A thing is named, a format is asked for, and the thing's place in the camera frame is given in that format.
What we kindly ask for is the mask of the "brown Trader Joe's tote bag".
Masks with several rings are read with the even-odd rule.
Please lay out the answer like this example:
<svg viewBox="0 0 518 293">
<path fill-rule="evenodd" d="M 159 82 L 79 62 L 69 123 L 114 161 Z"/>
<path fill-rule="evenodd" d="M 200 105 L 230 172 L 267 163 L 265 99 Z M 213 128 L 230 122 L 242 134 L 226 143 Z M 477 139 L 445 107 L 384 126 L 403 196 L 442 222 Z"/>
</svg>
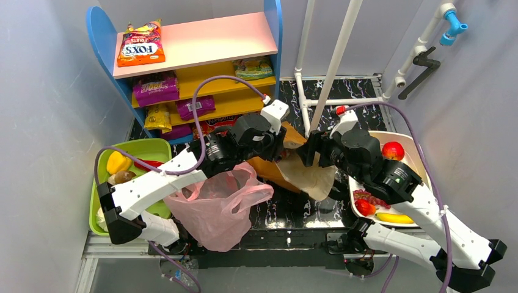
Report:
<svg viewBox="0 0 518 293">
<path fill-rule="evenodd" d="M 319 156 L 315 156 L 312 166 L 305 167 L 295 149 L 302 146 L 306 138 L 287 121 L 284 121 L 282 126 L 286 128 L 286 136 L 283 141 L 284 152 L 281 160 L 269 162 L 254 157 L 247 162 L 254 168 L 257 176 L 272 181 L 282 188 L 296 193 L 305 192 L 316 201 L 326 199 L 334 184 L 337 168 L 320 167 Z"/>
</svg>

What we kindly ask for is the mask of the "pink plastic grocery bag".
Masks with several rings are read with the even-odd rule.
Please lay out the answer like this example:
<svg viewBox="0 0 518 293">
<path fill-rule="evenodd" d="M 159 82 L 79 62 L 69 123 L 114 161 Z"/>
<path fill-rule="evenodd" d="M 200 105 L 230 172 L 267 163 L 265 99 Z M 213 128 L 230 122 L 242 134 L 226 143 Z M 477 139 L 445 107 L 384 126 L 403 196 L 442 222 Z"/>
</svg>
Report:
<svg viewBox="0 0 518 293">
<path fill-rule="evenodd" d="M 207 250 L 226 252 L 250 230 L 250 209 L 272 198 L 274 189 L 244 162 L 233 170 L 191 184 L 164 199 L 172 215 Z"/>
</svg>

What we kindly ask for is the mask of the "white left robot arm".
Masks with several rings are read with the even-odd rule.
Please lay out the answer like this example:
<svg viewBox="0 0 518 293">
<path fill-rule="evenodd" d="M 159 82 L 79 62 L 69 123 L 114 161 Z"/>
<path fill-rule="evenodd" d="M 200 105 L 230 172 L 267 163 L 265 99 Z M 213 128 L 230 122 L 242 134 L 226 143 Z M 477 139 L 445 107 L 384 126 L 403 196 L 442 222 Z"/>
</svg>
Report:
<svg viewBox="0 0 518 293">
<path fill-rule="evenodd" d="M 101 210 L 112 244 L 135 239 L 164 248 L 180 239 L 177 224 L 147 212 L 147 208 L 188 185 L 233 170 L 253 157 L 277 159 L 283 148 L 284 114 L 251 113 L 238 118 L 224 131 L 213 131 L 195 140 L 157 170 L 126 183 L 97 185 Z"/>
</svg>

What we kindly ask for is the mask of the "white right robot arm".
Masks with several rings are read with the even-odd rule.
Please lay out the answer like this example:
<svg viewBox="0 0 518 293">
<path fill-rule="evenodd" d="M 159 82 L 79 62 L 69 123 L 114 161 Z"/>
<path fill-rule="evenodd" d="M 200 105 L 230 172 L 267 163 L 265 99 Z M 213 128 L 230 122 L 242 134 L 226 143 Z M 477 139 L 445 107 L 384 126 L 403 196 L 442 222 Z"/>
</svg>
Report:
<svg viewBox="0 0 518 293">
<path fill-rule="evenodd" d="M 307 167 L 333 165 L 345 172 L 428 234 L 427 239 L 414 237 L 362 217 L 348 231 L 355 249 L 386 251 L 412 261 L 434 271 L 441 282 L 458 292 L 475 292 L 492 283 L 492 264 L 504 257 L 506 245 L 481 237 L 440 208 L 422 178 L 405 163 L 384 158 L 379 140 L 368 131 L 315 131 L 297 154 Z"/>
</svg>

